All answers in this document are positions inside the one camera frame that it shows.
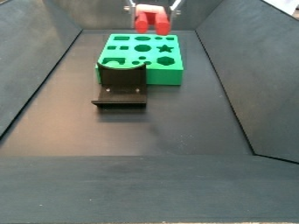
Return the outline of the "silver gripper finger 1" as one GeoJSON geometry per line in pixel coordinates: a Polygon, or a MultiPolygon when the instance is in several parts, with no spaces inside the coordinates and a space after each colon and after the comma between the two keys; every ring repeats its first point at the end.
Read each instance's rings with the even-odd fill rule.
{"type": "Polygon", "coordinates": [[[136,3],[134,0],[125,0],[124,11],[130,15],[130,20],[136,17],[136,3]]]}
{"type": "Polygon", "coordinates": [[[182,4],[182,0],[174,0],[172,5],[169,6],[169,20],[173,21],[174,17],[180,14],[180,6],[182,4]]]}

